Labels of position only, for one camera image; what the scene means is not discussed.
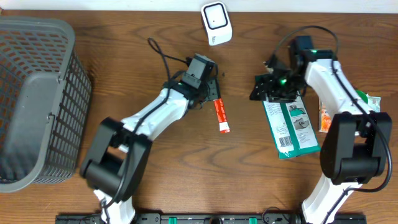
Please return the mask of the green white package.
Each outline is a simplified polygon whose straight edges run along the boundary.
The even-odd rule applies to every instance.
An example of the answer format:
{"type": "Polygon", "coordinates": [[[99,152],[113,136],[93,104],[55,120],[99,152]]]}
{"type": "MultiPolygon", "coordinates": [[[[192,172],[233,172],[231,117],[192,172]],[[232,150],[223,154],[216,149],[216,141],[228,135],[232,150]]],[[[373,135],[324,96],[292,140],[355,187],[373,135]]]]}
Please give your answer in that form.
{"type": "Polygon", "coordinates": [[[320,151],[308,112],[301,96],[292,103],[262,102],[279,159],[320,151]]]}

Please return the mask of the mint green snack packet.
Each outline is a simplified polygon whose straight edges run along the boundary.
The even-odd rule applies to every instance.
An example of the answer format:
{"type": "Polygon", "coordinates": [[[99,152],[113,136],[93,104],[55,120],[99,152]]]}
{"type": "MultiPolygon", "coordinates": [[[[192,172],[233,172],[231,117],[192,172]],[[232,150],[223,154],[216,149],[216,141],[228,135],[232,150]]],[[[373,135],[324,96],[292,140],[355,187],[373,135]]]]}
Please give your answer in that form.
{"type": "Polygon", "coordinates": [[[368,105],[372,108],[375,112],[381,111],[381,97],[379,96],[370,96],[369,94],[366,95],[368,99],[368,105]]]}

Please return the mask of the green lid jar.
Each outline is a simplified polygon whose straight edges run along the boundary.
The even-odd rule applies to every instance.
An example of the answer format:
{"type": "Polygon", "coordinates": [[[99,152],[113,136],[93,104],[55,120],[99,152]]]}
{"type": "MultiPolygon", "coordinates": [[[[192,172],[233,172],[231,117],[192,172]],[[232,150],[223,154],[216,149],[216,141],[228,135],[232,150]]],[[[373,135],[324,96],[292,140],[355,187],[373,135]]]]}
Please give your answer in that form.
{"type": "Polygon", "coordinates": [[[369,100],[367,97],[367,94],[365,94],[363,91],[361,90],[356,90],[356,93],[358,94],[358,96],[366,103],[368,104],[369,100]]]}

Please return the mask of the orange small box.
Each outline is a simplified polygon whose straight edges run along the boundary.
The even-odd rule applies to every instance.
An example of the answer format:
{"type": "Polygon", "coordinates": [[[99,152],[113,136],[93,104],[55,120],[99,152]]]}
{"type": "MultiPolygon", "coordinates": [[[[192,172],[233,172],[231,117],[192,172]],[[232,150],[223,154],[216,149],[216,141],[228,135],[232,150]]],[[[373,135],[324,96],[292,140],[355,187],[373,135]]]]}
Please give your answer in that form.
{"type": "Polygon", "coordinates": [[[319,110],[318,130],[321,133],[327,133],[331,126],[331,117],[325,108],[319,110]]]}

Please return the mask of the red stick sachet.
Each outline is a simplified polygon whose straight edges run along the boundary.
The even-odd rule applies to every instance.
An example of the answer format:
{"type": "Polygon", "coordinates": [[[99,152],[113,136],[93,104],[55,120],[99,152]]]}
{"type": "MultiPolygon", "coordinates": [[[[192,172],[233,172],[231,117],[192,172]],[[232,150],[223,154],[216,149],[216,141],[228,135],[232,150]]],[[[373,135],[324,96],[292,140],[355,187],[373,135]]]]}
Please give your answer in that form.
{"type": "Polygon", "coordinates": [[[226,117],[223,100],[221,98],[219,98],[217,100],[213,100],[213,102],[215,105],[216,115],[217,115],[218,122],[219,122],[220,133],[221,134],[229,133],[230,127],[229,127],[228,120],[226,117]]]}

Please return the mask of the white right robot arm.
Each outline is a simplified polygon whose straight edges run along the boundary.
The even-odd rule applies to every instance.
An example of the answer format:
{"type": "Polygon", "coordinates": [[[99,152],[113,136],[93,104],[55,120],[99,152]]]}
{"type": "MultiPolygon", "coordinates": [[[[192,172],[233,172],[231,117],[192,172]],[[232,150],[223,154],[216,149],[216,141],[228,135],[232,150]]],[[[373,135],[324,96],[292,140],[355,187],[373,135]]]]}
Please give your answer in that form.
{"type": "Polygon", "coordinates": [[[297,36],[290,41],[290,64],[273,51],[264,63],[267,73],[255,77],[249,96],[252,101],[292,103],[309,86],[331,117],[320,149],[322,176],[291,223],[333,223],[353,192],[379,192],[392,176],[391,117],[363,101],[345,77],[336,53],[316,49],[309,35],[297,36]]]}

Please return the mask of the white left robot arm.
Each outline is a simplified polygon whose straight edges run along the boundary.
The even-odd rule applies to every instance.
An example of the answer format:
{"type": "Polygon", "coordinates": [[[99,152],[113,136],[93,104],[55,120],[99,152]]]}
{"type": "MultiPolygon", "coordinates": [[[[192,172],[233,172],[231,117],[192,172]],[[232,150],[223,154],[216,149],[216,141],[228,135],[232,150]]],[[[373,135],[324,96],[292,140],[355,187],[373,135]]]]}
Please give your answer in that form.
{"type": "Polygon", "coordinates": [[[188,110],[220,95],[218,66],[195,54],[187,70],[169,76],[159,96],[136,114],[120,121],[105,118],[80,167],[101,205],[103,223],[131,223],[136,215],[132,196],[141,182],[153,141],[188,110]]]}

